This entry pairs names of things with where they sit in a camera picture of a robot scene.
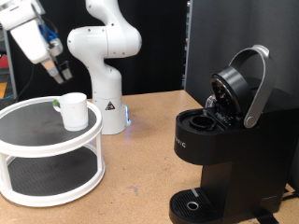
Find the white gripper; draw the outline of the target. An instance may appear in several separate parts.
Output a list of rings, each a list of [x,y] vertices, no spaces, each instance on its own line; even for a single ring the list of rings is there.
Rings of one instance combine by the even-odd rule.
[[[10,31],[25,56],[32,63],[41,63],[57,83],[64,81],[52,59],[45,38],[39,30],[40,16],[45,13],[39,0],[0,0],[0,23]]]

